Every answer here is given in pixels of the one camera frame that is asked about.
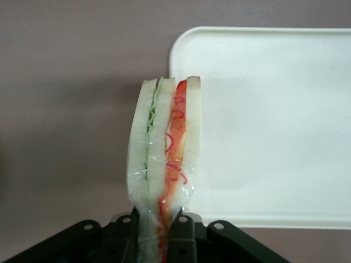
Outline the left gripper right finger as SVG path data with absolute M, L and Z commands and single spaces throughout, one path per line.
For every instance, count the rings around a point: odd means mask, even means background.
M 224 220 L 205 226 L 198 214 L 180 211 L 169 234 L 167 262 L 288 262 Z

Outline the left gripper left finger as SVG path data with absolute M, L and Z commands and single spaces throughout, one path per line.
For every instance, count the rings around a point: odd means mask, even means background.
M 5 262 L 138 262 L 139 213 L 114 215 L 101 227 L 80 221 Z

